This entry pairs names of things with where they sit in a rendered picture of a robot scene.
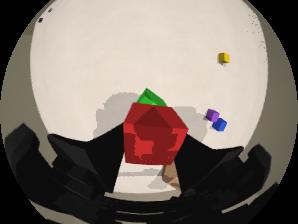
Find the small purple block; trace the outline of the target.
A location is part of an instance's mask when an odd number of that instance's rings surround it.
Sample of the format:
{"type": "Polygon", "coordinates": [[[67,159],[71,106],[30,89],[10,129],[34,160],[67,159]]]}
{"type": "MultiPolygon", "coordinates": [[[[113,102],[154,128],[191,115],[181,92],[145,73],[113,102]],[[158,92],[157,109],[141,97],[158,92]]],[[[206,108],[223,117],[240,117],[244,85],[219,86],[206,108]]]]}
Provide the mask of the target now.
{"type": "Polygon", "coordinates": [[[214,109],[208,109],[208,113],[206,113],[206,119],[209,121],[216,121],[218,120],[218,115],[221,115],[221,113],[218,113],[217,111],[214,111],[214,109]]]}

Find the small yellow block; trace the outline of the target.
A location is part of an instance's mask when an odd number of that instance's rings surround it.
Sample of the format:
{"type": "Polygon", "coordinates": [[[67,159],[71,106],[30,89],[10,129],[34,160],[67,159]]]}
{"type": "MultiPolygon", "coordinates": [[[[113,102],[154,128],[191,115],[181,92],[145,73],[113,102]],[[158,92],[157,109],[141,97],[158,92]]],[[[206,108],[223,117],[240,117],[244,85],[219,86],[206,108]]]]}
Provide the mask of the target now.
{"type": "Polygon", "coordinates": [[[227,53],[223,52],[223,53],[218,53],[218,57],[220,57],[220,61],[222,61],[222,63],[230,63],[230,59],[229,59],[229,55],[227,55],[227,53]]]}

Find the red block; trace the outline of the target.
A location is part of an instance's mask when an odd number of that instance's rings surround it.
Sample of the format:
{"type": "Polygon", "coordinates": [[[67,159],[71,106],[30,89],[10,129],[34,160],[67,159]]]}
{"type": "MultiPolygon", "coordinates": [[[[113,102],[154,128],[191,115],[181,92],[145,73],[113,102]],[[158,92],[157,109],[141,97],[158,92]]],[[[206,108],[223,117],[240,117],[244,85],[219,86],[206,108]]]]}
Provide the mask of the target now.
{"type": "Polygon", "coordinates": [[[124,123],[125,163],[172,165],[188,131],[172,107],[132,103],[124,123]]]}

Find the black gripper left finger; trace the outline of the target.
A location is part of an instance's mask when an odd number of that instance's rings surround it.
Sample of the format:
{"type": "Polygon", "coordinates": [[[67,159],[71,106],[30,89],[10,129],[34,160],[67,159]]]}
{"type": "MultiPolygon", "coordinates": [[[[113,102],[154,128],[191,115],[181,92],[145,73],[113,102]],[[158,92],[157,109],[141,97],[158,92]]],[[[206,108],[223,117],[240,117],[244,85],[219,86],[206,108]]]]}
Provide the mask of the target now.
{"type": "Polygon", "coordinates": [[[48,133],[47,139],[57,156],[88,168],[105,192],[113,193],[124,157],[124,123],[89,141],[68,139],[57,133],[48,133]]]}

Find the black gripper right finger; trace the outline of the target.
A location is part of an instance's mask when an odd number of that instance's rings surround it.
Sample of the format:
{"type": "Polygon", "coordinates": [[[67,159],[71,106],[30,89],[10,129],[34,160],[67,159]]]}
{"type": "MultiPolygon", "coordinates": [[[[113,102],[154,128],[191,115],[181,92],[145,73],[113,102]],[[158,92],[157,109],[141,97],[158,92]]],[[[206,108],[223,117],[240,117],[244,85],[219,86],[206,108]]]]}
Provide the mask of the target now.
{"type": "Polygon", "coordinates": [[[212,149],[186,133],[180,151],[174,159],[181,193],[192,192],[193,186],[212,175],[220,164],[241,155],[243,148],[245,147],[239,145],[233,148],[212,149]]]}

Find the blue block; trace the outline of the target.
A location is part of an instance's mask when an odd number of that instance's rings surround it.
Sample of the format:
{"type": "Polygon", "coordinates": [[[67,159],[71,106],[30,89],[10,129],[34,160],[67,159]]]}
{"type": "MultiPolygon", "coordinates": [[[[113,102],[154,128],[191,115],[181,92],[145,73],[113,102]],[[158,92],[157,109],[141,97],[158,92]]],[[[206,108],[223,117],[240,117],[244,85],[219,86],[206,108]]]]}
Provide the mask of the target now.
{"type": "Polygon", "coordinates": [[[225,129],[226,125],[227,125],[227,121],[223,120],[222,117],[218,117],[217,123],[216,121],[214,121],[212,127],[216,129],[216,131],[218,132],[221,132],[221,131],[223,132],[223,129],[225,129]]]}

